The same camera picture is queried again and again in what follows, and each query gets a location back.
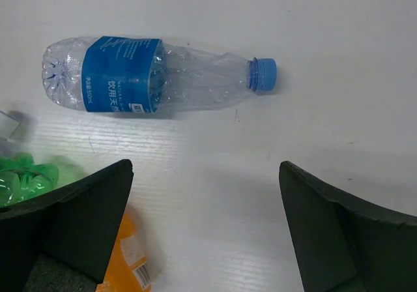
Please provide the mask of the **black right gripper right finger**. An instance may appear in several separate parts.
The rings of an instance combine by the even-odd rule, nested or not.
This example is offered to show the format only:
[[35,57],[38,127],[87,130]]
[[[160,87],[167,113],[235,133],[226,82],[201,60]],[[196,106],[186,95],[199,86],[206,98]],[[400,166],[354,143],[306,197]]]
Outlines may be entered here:
[[415,291],[416,217],[280,164],[281,198],[304,291]]

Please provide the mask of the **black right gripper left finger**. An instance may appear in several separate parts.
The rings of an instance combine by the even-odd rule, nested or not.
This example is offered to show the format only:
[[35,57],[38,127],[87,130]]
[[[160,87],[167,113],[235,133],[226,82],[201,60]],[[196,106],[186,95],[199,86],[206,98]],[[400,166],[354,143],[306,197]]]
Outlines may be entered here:
[[134,173],[129,159],[1,208],[2,291],[95,291],[104,281]]

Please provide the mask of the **orange juice bottle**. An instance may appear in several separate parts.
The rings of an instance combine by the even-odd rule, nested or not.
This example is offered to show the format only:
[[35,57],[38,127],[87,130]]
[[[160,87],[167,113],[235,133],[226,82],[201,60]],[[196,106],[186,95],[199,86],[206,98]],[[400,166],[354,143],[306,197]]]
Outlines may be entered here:
[[133,221],[124,213],[104,281],[97,285],[96,292],[150,290],[147,258]]

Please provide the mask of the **clear bottle blue label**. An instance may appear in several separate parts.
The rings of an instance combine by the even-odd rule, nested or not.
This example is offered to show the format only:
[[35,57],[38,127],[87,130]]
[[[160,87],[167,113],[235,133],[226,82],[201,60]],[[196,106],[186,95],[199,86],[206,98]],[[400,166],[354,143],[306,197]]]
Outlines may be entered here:
[[267,95],[277,82],[273,59],[218,55],[159,38],[67,38],[42,57],[48,98],[91,113],[213,110]]

